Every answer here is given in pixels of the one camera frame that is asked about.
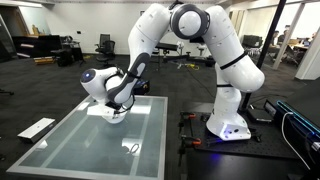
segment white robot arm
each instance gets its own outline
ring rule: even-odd
[[[216,61],[217,95],[207,128],[225,141],[249,139],[251,134],[247,124],[237,113],[241,100],[240,91],[252,92],[259,89],[264,82],[264,74],[244,53],[228,15],[220,6],[203,11],[192,4],[176,3],[169,8],[152,4],[138,19],[129,35],[128,73],[119,77],[110,75],[114,71],[110,73],[105,70],[103,72],[106,76],[102,75],[93,82],[100,85],[85,85],[88,82],[82,82],[85,89],[99,101],[103,101],[105,97],[105,101],[114,104],[126,102],[154,47],[170,31],[181,39],[202,36]]]

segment desk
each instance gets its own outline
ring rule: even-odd
[[[178,46],[175,44],[167,44],[167,43],[158,43],[155,47],[158,49],[158,61],[150,61],[151,63],[158,63],[158,70],[160,70],[160,49],[163,50],[163,55],[166,57],[167,52],[166,51],[177,51]]]
[[[183,111],[211,112],[212,107],[212,103],[187,103]],[[184,131],[187,136],[190,135],[188,124],[185,124]],[[187,149],[185,158],[188,180],[284,180],[287,174],[304,174],[306,170],[303,163],[296,160],[230,155],[195,149]]]
[[[71,43],[62,43],[63,48],[71,49],[71,53],[73,56],[74,61],[78,61],[80,66],[85,63],[83,59],[82,50],[80,47],[80,42],[73,41]]]
[[[299,49],[299,50],[303,50],[303,51],[307,51],[309,49],[309,47],[299,46],[299,45],[295,45],[295,46],[293,46],[293,48],[296,48],[296,49]]]
[[[94,104],[87,97],[7,172],[56,179],[164,179],[167,98],[136,96],[125,120],[114,125],[87,115]]]

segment box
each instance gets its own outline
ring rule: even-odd
[[[54,63],[54,59],[53,59],[53,57],[40,57],[40,58],[34,58],[34,62],[37,65],[40,65],[40,64],[52,64],[52,63]]]
[[[42,118],[28,129],[18,134],[18,137],[22,142],[35,143],[46,135],[56,124],[54,119]]]

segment office chair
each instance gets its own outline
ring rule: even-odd
[[[115,59],[115,53],[114,53],[114,41],[105,41],[103,48],[98,48],[97,52],[101,53],[101,56],[98,56],[96,60],[98,62],[103,63],[103,67],[111,67],[113,65],[109,64],[109,61]]]
[[[98,47],[98,48],[96,49],[96,51],[97,51],[99,48],[103,48],[104,43],[105,43],[106,41],[110,41],[110,34],[100,34],[100,42],[99,42],[99,44],[95,44],[95,46]]]
[[[9,94],[9,95],[14,95],[14,92],[11,91],[5,91],[3,89],[0,89],[0,94]]]
[[[297,56],[296,56],[296,52],[294,52],[293,49],[291,49],[290,46],[286,47],[286,51],[285,54],[287,55],[285,58],[283,58],[282,60],[286,63],[292,63],[295,66],[299,66],[299,62],[297,61]]]
[[[261,53],[261,46],[262,46],[263,40],[260,36],[255,35],[244,35],[242,46],[245,52],[250,57],[259,56]]]

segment floor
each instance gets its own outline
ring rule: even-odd
[[[74,63],[68,67],[57,64],[35,65],[30,60],[12,60],[0,63],[0,88],[14,91],[13,96],[0,94],[0,154],[6,159],[0,161],[0,179],[26,179],[9,176],[5,171],[17,161],[30,144],[19,141],[17,134],[40,120],[51,117],[58,122],[63,119],[86,96],[87,92],[79,83],[81,73],[89,68],[101,67],[91,55],[81,67]],[[129,56],[117,56],[114,63],[126,69]],[[216,74],[212,67],[199,65],[199,70],[181,67],[173,63],[150,63],[143,78],[150,81],[149,95],[168,97],[168,119],[166,139],[165,179],[180,178],[178,168],[179,112],[184,102],[214,102]],[[266,98],[292,94],[306,85],[294,80],[287,70],[273,70],[263,66],[266,80],[261,89],[254,92],[250,102],[261,106]]]

